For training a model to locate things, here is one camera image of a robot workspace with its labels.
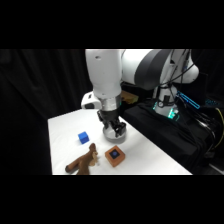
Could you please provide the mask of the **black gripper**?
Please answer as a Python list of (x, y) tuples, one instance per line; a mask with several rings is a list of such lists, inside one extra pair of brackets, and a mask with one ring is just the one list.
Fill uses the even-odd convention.
[(98, 110), (97, 115), (103, 123), (104, 129), (107, 129), (108, 133), (115, 133), (116, 138), (126, 132), (126, 124), (119, 121), (119, 111), (117, 109), (112, 111)]

